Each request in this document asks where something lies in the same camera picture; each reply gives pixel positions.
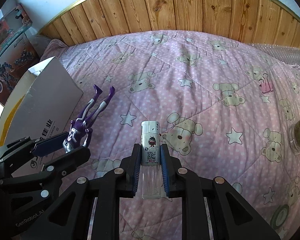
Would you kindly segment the purple action figure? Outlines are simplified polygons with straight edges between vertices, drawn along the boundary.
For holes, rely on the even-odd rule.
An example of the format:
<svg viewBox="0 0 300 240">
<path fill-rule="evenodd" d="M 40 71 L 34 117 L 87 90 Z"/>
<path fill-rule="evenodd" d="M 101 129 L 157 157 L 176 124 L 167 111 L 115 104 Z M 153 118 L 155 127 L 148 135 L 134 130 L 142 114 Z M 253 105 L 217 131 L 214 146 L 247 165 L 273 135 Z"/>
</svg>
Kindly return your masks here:
<svg viewBox="0 0 300 240">
<path fill-rule="evenodd" d="M 115 88 L 110 86 L 108 96 L 100 103 L 100 105 L 89 114 L 89 111 L 94 107 L 98 97 L 103 93 L 103 90 L 96 84 L 93 85 L 95 90 L 94 96 L 90 99 L 87 105 L 80 111 L 75 120 L 71 120 L 70 131 L 68 137 L 63 141 L 63 148 L 66 153 L 73 151 L 79 146 L 88 148 L 92 139 L 92 126 L 97 117 L 109 105 L 111 99 L 115 95 Z"/>
</svg>

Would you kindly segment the white lighter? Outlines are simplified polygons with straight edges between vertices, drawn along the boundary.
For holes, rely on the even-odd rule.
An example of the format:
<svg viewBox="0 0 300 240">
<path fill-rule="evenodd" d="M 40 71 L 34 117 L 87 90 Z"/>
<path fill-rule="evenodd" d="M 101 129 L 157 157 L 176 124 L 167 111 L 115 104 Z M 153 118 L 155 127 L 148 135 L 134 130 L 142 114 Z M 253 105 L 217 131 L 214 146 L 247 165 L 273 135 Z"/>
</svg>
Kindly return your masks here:
<svg viewBox="0 0 300 240">
<path fill-rule="evenodd" d="M 143 199 L 162 197 L 160 127 L 157 121 L 141 123 L 141 192 Z"/>
</svg>

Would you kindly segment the white cardboard box yellow tape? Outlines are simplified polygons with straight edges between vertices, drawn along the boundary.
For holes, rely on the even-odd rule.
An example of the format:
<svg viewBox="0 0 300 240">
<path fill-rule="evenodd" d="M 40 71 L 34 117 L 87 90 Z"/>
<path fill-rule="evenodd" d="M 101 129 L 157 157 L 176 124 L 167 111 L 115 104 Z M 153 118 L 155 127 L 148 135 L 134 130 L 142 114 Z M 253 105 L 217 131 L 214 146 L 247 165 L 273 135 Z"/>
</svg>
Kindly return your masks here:
<svg viewBox="0 0 300 240">
<path fill-rule="evenodd" d="M 56 57 L 34 65 L 5 103 L 0 116 L 0 147 L 26 137 L 45 140 L 62 133 L 82 95 Z"/>
</svg>

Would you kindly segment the green tape roll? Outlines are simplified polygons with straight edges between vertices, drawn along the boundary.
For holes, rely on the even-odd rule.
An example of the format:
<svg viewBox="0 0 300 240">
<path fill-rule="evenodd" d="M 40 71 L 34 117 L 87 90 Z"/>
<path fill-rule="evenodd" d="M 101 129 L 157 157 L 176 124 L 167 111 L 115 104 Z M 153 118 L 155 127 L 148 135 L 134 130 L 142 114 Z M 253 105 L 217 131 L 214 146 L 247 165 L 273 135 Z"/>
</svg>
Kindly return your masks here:
<svg viewBox="0 0 300 240">
<path fill-rule="evenodd" d="M 270 226 L 277 230 L 280 228 L 286 221 L 288 215 L 289 215 L 290 207 L 288 204 L 280 205 L 275 212 L 273 213 L 271 220 L 270 220 Z"/>
</svg>

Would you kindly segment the robot toy box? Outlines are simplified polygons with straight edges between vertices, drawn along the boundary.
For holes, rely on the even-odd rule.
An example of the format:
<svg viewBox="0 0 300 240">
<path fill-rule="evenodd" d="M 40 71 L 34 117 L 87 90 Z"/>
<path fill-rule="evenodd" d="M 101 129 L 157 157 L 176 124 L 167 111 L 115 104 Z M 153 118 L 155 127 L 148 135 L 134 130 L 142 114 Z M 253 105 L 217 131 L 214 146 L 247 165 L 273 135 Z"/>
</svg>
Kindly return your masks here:
<svg viewBox="0 0 300 240">
<path fill-rule="evenodd" d="M 0 55 L 0 104 L 5 105 L 11 92 L 39 56 L 24 33 Z"/>
</svg>

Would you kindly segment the pink bear quilt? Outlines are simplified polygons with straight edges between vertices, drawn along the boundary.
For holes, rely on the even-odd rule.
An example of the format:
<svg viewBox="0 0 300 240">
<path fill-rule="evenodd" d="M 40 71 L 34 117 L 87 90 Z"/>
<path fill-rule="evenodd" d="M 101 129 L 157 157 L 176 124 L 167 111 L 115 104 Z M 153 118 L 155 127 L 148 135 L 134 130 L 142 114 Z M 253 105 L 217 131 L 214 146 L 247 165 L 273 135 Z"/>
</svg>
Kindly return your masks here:
<svg viewBox="0 0 300 240">
<path fill-rule="evenodd" d="M 161 142 L 201 177 L 224 177 L 270 224 L 288 204 L 275 230 L 289 239 L 300 226 L 300 155 L 289 143 L 300 119 L 300 67 L 246 44 L 193 31 L 149 31 L 76 46 L 53 40 L 43 59 L 57 57 L 83 96 L 75 119 L 94 95 L 116 90 L 93 125 L 90 160 L 63 180 L 102 177 L 141 140 L 141 123 L 157 121 Z M 264 73 L 273 91 L 263 94 Z"/>
</svg>

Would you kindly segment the red teal toy box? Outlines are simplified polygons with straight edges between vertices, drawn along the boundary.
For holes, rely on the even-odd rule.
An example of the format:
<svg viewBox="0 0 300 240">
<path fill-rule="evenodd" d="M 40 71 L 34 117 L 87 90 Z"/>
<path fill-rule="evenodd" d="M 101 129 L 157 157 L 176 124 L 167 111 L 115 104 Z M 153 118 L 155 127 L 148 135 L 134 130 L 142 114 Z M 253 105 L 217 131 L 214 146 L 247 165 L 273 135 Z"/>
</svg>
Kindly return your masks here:
<svg viewBox="0 0 300 240">
<path fill-rule="evenodd" d="M 32 21 L 20 3 L 0 20 L 0 57 L 8 46 L 31 25 Z"/>
</svg>

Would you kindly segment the pink binder clip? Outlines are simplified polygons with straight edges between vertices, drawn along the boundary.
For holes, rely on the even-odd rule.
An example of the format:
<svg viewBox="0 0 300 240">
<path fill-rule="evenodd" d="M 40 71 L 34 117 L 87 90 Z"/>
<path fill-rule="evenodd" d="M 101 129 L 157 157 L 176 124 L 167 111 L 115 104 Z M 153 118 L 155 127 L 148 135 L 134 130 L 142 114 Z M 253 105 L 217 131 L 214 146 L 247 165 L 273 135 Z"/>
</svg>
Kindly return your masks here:
<svg viewBox="0 0 300 240">
<path fill-rule="evenodd" d="M 259 79 L 259 87 L 263 94 L 269 93 L 273 91 L 273 85 L 268 78 L 268 74 L 264 73 L 262 77 Z"/>
</svg>

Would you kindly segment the bubble wrap roll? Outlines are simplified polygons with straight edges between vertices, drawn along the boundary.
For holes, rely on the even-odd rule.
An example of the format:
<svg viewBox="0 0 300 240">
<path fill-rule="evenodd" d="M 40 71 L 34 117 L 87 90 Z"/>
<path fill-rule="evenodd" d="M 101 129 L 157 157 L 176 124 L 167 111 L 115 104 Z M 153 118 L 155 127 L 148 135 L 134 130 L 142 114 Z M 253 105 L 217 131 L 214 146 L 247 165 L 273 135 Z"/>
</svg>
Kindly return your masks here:
<svg viewBox="0 0 300 240">
<path fill-rule="evenodd" d="M 250 43 L 249 45 L 286 64 L 300 65 L 300 48 L 260 43 Z"/>
</svg>

